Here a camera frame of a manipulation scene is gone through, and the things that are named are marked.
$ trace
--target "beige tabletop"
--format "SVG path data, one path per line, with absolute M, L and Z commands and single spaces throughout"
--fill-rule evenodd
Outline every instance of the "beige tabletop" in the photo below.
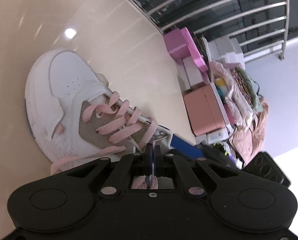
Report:
M 36 59 L 61 47 L 103 73 L 131 106 L 195 142 L 162 35 L 128 1 L 0 0 L 0 238 L 14 229 L 12 191 L 50 173 L 26 122 L 24 88 Z

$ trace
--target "black cable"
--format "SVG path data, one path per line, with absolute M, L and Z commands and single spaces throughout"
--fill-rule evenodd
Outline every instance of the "black cable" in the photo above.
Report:
M 258 85 L 258 89 L 257 89 L 256 95 L 259 95 L 259 92 L 260 92 L 260 85 L 259 85 L 258 82 L 254 81 L 253 79 L 252 79 L 252 81 L 253 81 L 255 84 Z
M 229 139 L 231 139 L 231 137 L 234 135 L 234 133 L 236 132 L 236 130 L 237 130 L 237 126 L 236 126 L 236 124 L 234 124 L 234 130 L 233 130 L 233 132 L 232 132 L 232 134 L 230 135 L 230 137 L 227 139 L 227 140 L 229 140 Z

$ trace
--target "metal railing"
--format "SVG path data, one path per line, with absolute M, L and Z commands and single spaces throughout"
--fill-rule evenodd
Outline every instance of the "metal railing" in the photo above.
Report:
M 187 19 L 193 18 L 195 16 L 198 16 L 202 12 L 206 12 L 208 10 L 213 10 L 215 8 L 219 8 L 220 6 L 226 5 L 226 4 L 228 4 L 228 3 L 232 2 L 232 1 L 239 1 L 239 0 L 219 0 L 217 2 L 214 2 L 212 4 L 209 4 L 207 6 L 203 6 L 201 8 L 195 9 L 195 10 L 193 10 L 193 11 L 191 11 L 191 12 L 189 12 L 189 13 L 183 15 L 183 16 L 180 16 L 179 18 L 173 19 L 170 23 L 166 23 L 163 26 L 158 26 L 158 22 L 155 21 L 152 18 L 152 15 L 155 12 L 159 12 L 159 10 L 161 11 L 161 9 L 162 9 L 162 11 L 167 10 L 167 8 L 168 8 L 168 6 L 170 4 L 175 3 L 177 1 L 181 1 L 181 0 L 166 0 L 164 2 L 161 2 L 159 5 L 156 5 L 154 8 L 149 9 L 148 11 L 144 10 L 141 7 L 141 4 L 139 5 L 139 2 L 137 0 L 129 0 L 129 1 L 138 10 L 140 10 L 142 12 L 142 14 L 161 33 L 164 33 L 165 31 L 168 31 L 170 28 L 178 27 L 177 25 L 183 26 L 184 21 L 186 21 Z M 287 34 L 288 34 L 288 25 L 289 25 L 289 8 L 290 8 L 290 5 L 289 4 L 290 4 L 290 1 L 289 0 L 284 0 L 284 1 L 281 1 L 281 2 L 276 2 L 276 3 L 264 5 L 264 6 L 261 6 L 261 7 L 253 8 L 253 9 L 250 9 L 248 11 L 244 11 L 244 12 L 235 14 L 233 16 L 227 17 L 227 18 L 222 19 L 220 21 L 213 22 L 213 23 L 211 23 L 211 24 L 209 24 L 207 26 L 203 26 L 203 27 L 201 27 L 199 29 L 193 30 L 193 32 L 194 32 L 194 34 L 203 35 L 205 31 L 210 30 L 210 29 L 212 29 L 214 27 L 223 25 L 223 24 L 225 24 L 227 22 L 231 22 L 233 20 L 237 20 L 239 18 L 243 18 L 245 16 L 249 16 L 249 15 L 252 15 L 252 14 L 255 14 L 255 13 L 258 13 L 258 12 L 261 12 L 261 11 L 265 11 L 265 10 L 268 10 L 268 9 L 271 9 L 271 8 L 274 8 L 274 7 L 285 6 L 285 15 L 284 16 L 276 17 L 276 18 L 269 19 L 269 20 L 265 20 L 265 21 L 262 21 L 262 22 L 253 24 L 253 25 L 248 26 L 248 27 L 245 27 L 245 28 L 241 28 L 239 30 L 236 30 L 236 31 L 233 31 L 233 32 L 227 34 L 230 37 L 234 37 L 234 36 L 239 35 L 241 33 L 245 33 L 247 31 L 250 31 L 250 30 L 253 30 L 253 29 L 256 29 L 256 28 L 260 28 L 260 27 L 265 26 L 265 25 L 269 25 L 269 24 L 272 24 L 272 23 L 275 23 L 275 22 L 279 22 L 279 21 L 284 20 L 285 21 L 284 28 L 278 29 L 278 30 L 274 30 L 274 31 L 269 32 L 269 33 L 265 33 L 263 35 L 259 35 L 258 37 L 251 38 L 251 39 L 248 39 L 248 40 L 243 41 L 243 42 L 240 43 L 240 46 L 242 47 L 242 46 L 251 44 L 253 42 L 264 40 L 266 38 L 270 38 L 272 36 L 275 36 L 275 35 L 278 35 L 278 34 L 282 34 L 283 33 L 284 34 L 283 39 L 281 41 L 278 41 L 279 44 L 282 44 L 281 51 L 280 50 L 276 50 L 275 51 L 276 53 L 280 53 L 279 59 L 283 60 L 284 59 L 284 52 L 285 52 L 285 48 L 286 48 L 286 41 L 287 41 Z M 257 52 L 262 51 L 262 50 L 265 50 L 267 48 L 274 47 L 274 46 L 276 46 L 276 43 L 277 42 L 273 42 L 273 43 L 268 44 L 266 46 L 263 46 L 263 47 L 260 47 L 260 48 L 257 48 L 257 49 L 248 51 L 244 55 L 245 56 L 249 56 L 251 54 L 257 53 Z

